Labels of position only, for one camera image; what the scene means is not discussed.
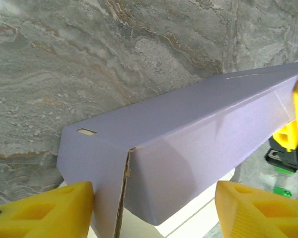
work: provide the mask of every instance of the white surface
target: white surface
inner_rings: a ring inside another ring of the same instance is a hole
[[[233,175],[234,170],[220,180],[230,180]],[[219,221],[214,202],[215,189],[216,183],[157,227],[140,220],[125,209],[121,238],[201,238],[205,236]],[[97,238],[91,227],[88,238]]]

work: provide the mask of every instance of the marble wall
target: marble wall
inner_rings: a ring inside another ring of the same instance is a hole
[[[56,187],[61,129],[298,61],[298,0],[0,0],[0,204]]]

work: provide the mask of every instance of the cardboard edge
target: cardboard edge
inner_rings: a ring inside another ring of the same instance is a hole
[[[124,170],[124,177],[123,177],[122,188],[121,188],[121,195],[120,195],[118,211],[117,211],[114,238],[120,237],[120,230],[121,230],[121,227],[123,224],[124,199],[125,199],[125,194],[126,194],[127,178],[130,177],[130,157],[131,157],[131,153],[133,153],[138,148],[140,148],[140,146],[136,146],[136,147],[130,149],[127,154],[125,170]]]

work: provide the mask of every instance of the folded cardboard flap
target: folded cardboard flap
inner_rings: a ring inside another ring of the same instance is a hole
[[[159,225],[295,119],[297,80],[298,63],[218,75],[66,126],[57,166],[92,181],[99,238],[119,237],[123,206]]]

